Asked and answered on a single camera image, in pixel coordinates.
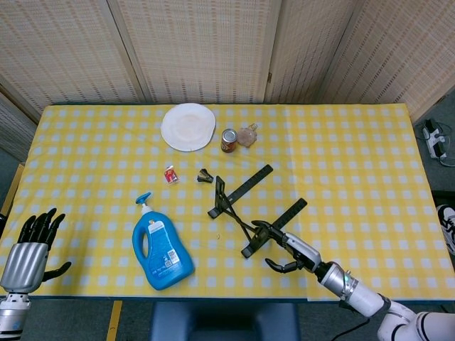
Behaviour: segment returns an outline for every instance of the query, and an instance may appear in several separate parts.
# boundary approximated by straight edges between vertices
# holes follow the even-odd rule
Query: tin can
[[[234,129],[226,129],[221,134],[221,150],[232,153],[237,145],[237,132]]]

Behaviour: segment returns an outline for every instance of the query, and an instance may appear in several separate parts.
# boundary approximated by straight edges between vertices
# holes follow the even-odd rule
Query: blue chair
[[[217,299],[154,304],[150,341],[298,341],[297,306]]]

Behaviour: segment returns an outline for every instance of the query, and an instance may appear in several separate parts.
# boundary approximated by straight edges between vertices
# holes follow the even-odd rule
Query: bottle label
[[[152,248],[149,264],[151,274],[157,278],[162,278],[181,268],[181,263],[176,250],[169,241],[164,223],[160,220],[157,222],[150,221],[150,223],[149,232]]]

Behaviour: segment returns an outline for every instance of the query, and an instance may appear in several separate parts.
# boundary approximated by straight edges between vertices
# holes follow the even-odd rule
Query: blue detergent bottle
[[[136,199],[136,204],[142,204],[142,217],[133,231],[133,249],[151,286],[163,290],[191,275],[194,265],[172,221],[146,205],[150,194]],[[147,256],[142,251],[144,234],[148,242]]]

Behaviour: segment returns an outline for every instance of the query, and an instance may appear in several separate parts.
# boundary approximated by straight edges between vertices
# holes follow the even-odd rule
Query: sneaker
[[[455,256],[455,210],[448,205],[440,205],[437,211],[447,249]]]

